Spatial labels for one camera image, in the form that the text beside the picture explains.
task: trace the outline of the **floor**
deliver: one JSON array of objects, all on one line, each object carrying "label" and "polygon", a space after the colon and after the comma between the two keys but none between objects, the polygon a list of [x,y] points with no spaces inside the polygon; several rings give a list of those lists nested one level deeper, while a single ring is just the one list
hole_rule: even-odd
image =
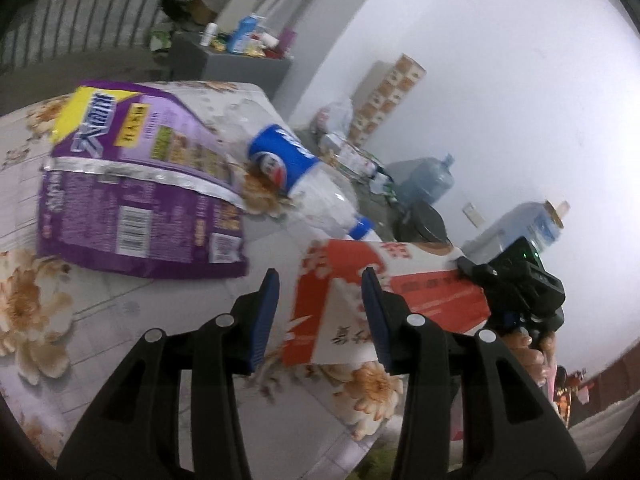
[{"label": "floor", "polygon": [[142,47],[68,54],[0,75],[0,116],[72,92],[86,79],[159,81],[168,72],[162,55]]}]

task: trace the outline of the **flower pattern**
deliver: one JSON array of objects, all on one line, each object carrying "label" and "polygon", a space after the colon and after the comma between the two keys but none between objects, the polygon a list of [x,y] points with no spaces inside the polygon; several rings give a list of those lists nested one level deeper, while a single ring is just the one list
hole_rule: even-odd
[{"label": "flower pattern", "polygon": [[402,379],[387,374],[379,362],[364,363],[351,373],[342,390],[334,393],[337,416],[354,425],[351,436],[361,440],[393,416],[403,392]]},{"label": "flower pattern", "polygon": [[[300,385],[301,381],[298,377],[299,367],[286,367],[282,362],[282,345],[281,341],[292,336],[291,330],[300,323],[304,323],[310,316],[301,317],[289,321],[286,326],[278,326],[274,324],[271,329],[270,341],[275,345],[268,344],[268,349],[264,354],[264,359],[258,369],[247,378],[242,379],[243,393],[246,390],[257,390],[261,396],[267,399],[271,404],[276,403],[276,394],[282,393],[284,390],[285,378],[289,378],[291,384]],[[306,378],[313,377],[318,379],[314,373],[315,368],[312,365],[305,367],[304,376]]]},{"label": "flower pattern", "polygon": [[28,111],[27,126],[31,130],[29,140],[40,140],[49,134],[68,99],[69,95],[54,97],[38,103]]},{"label": "flower pattern", "polygon": [[302,260],[302,275],[314,272],[316,277],[324,280],[332,272],[329,257],[326,253],[326,243],[314,241],[308,248],[306,257]]},{"label": "flower pattern", "polygon": [[[373,267],[375,271],[378,270],[377,264],[372,264],[369,267]],[[362,276],[362,273],[367,267],[360,269],[358,275]],[[378,281],[382,290],[387,292],[393,292],[391,289],[391,277],[386,272],[380,272],[378,274]],[[367,322],[367,314],[364,310],[364,304],[362,303],[362,282],[353,283],[348,282],[343,278],[334,278],[333,284],[340,291],[340,296],[344,299],[345,306],[348,307],[350,312],[358,319],[358,322],[362,322],[362,327],[369,329],[369,323]]]},{"label": "flower pattern", "polygon": [[23,414],[18,423],[33,447],[55,467],[64,447],[63,434],[43,424],[37,416],[27,418]]},{"label": "flower pattern", "polygon": [[9,150],[8,152],[6,152],[6,155],[4,156],[2,169],[4,170],[4,168],[8,168],[9,166],[18,164],[18,162],[22,162],[25,158],[27,158],[27,155],[29,155],[29,152],[30,152],[30,149],[29,149],[28,142],[25,142],[23,145],[18,146],[17,148]]},{"label": "flower pattern", "polygon": [[259,170],[246,170],[237,164],[232,165],[236,176],[242,181],[244,210],[250,215],[267,214],[279,218],[290,206],[290,200],[280,193],[280,189],[261,174]]},{"label": "flower pattern", "polygon": [[206,88],[211,88],[216,92],[236,92],[238,90],[237,84],[228,81],[204,81],[203,83]]},{"label": "flower pattern", "polygon": [[65,347],[52,344],[71,326],[72,298],[57,290],[69,270],[58,258],[36,258],[26,249],[0,253],[0,356],[15,354],[30,384],[41,373],[58,378],[69,366]]}]

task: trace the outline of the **yellow label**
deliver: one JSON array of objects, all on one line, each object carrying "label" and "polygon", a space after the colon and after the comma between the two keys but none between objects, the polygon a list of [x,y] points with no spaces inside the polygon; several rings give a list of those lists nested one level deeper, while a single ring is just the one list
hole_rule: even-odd
[{"label": "yellow label", "polygon": [[96,92],[113,96],[117,102],[124,101],[124,99],[135,95],[140,95],[140,92],[130,92],[126,90],[106,90],[91,86],[79,87],[71,96],[66,106],[62,108],[60,115],[56,119],[56,124],[53,126],[51,136],[49,137],[52,144],[59,144],[78,130],[87,113],[87,108],[91,104],[91,98]]},{"label": "yellow label", "polygon": [[149,106],[150,105],[135,103],[129,107],[127,117],[122,123],[118,138],[113,143],[114,146],[133,148],[138,145],[142,127],[145,125],[146,116],[149,113]]}]

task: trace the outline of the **human hand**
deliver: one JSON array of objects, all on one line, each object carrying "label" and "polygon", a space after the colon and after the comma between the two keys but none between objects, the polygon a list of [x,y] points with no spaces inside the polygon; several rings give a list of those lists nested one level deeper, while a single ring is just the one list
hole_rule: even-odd
[{"label": "human hand", "polygon": [[549,363],[556,353],[556,333],[550,332],[540,340],[540,349],[529,348],[532,339],[521,332],[513,332],[502,337],[518,362],[524,366],[537,384],[543,384],[549,377]]}]

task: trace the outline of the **purple snack bag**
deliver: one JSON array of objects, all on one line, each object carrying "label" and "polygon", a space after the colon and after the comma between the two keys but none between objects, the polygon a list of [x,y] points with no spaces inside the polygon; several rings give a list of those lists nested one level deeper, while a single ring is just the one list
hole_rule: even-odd
[{"label": "purple snack bag", "polygon": [[56,120],[38,254],[143,278],[244,276],[224,147],[174,95],[87,82]]}]

